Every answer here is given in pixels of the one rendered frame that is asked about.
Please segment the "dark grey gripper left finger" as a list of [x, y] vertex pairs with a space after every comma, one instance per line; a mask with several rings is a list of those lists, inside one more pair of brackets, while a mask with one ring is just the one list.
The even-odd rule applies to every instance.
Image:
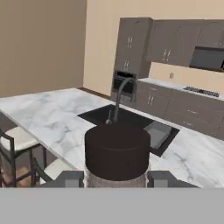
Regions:
[[46, 182], [41, 187], [83, 188], [84, 171], [63, 171], [55, 180]]

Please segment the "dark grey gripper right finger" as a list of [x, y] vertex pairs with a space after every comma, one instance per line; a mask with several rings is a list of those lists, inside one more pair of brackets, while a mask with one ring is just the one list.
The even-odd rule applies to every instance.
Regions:
[[175, 178], [169, 171], [148, 171], [147, 179], [147, 186], [152, 188], [197, 188], [196, 185]]

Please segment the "black stool with white seat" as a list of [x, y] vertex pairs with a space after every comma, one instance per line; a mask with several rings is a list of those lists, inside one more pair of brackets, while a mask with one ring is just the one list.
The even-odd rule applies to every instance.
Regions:
[[76, 171], [76, 168], [71, 168], [59, 158], [42, 169], [38, 160], [34, 157], [31, 161], [31, 168], [34, 174], [37, 173], [39, 175], [39, 183], [41, 185], [48, 181], [55, 180], [63, 171]]
[[6, 182], [0, 171], [0, 186], [5, 184], [6, 187], [16, 187], [18, 182], [28, 177], [31, 178], [31, 185], [34, 186], [35, 181], [32, 170], [17, 177], [16, 159], [26, 152], [29, 153], [29, 158], [32, 159], [32, 151], [38, 147], [43, 150], [43, 166], [46, 167], [46, 148], [38, 140], [18, 126], [6, 132], [0, 128], [0, 156], [9, 163], [11, 174], [11, 182]]

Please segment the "black sink basin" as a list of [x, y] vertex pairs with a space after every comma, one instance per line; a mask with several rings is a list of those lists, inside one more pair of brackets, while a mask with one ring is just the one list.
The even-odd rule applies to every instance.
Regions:
[[[79, 114], [79, 117], [92, 124], [99, 125], [105, 123], [108, 119], [112, 119], [114, 110], [115, 106], [109, 104]], [[175, 136], [179, 133], [179, 129], [130, 112], [124, 108], [119, 108], [118, 122], [128, 123], [146, 130], [150, 134], [150, 152], [158, 157], [164, 154]]]

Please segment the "grey base cupboards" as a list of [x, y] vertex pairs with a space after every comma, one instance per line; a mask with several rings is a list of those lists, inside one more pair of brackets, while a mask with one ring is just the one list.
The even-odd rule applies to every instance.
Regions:
[[136, 109], [224, 141], [224, 101], [139, 81]]

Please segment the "dark grey curved tap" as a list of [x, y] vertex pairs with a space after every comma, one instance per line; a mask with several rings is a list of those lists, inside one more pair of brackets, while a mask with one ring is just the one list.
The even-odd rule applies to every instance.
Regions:
[[121, 94], [122, 94], [122, 91], [124, 89], [124, 87], [126, 86], [126, 84], [129, 82], [129, 81], [132, 81], [133, 82], [133, 86], [135, 87], [137, 85], [137, 80], [135, 78], [127, 78], [125, 79], [121, 86], [119, 87], [118, 89], [118, 93], [117, 93], [117, 96], [116, 96], [116, 101], [115, 101], [115, 111], [114, 111], [114, 117], [111, 118], [111, 110], [109, 111], [108, 113], [108, 119], [106, 120], [106, 124], [111, 124], [111, 123], [117, 123], [117, 120], [118, 120], [118, 112], [119, 112], [119, 104], [120, 104], [120, 100], [121, 100]]

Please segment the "black hob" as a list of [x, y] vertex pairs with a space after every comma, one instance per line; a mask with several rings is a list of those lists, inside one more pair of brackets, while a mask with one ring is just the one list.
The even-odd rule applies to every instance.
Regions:
[[210, 96], [213, 96], [213, 97], [219, 97], [220, 96], [220, 94], [217, 93], [217, 92], [208, 91], [208, 90], [201, 89], [201, 88], [196, 88], [196, 87], [184, 87], [184, 90], [191, 91], [191, 92], [194, 92], [194, 93], [203, 94], [203, 95], [210, 95]]

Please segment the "dark grey microwave oven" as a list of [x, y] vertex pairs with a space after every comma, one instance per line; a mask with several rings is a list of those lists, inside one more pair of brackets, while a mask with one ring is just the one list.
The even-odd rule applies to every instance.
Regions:
[[224, 48], [196, 46], [189, 67], [224, 72]]

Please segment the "tall grey cupboard column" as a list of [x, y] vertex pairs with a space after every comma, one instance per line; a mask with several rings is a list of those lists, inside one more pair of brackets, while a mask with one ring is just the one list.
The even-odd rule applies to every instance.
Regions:
[[151, 63], [146, 59], [153, 19], [150, 17], [122, 17], [120, 19], [115, 52], [111, 100], [122, 82], [133, 77], [146, 78]]

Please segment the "grey wall cupboards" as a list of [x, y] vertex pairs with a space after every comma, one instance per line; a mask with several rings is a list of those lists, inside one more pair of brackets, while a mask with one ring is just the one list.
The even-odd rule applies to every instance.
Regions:
[[196, 46], [224, 48], [224, 19], [155, 20], [147, 60], [189, 67]]

